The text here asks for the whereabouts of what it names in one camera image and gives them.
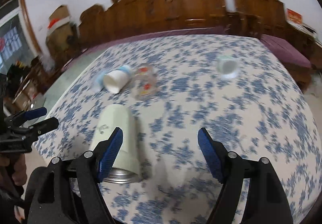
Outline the person's left hand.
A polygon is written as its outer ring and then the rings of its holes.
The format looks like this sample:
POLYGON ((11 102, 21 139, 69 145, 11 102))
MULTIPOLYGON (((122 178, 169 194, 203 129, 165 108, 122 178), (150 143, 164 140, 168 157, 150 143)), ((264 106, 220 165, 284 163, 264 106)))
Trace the person's left hand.
MULTIPOLYGON (((6 167, 10 165, 10 159, 1 155, 1 167, 4 167, 6 172, 6 167)), ((12 180, 14 181, 15 185, 22 186, 27 181, 27 173, 26 173, 26 161, 25 155, 20 154, 18 159, 13 165, 14 172, 12 173, 12 180)))

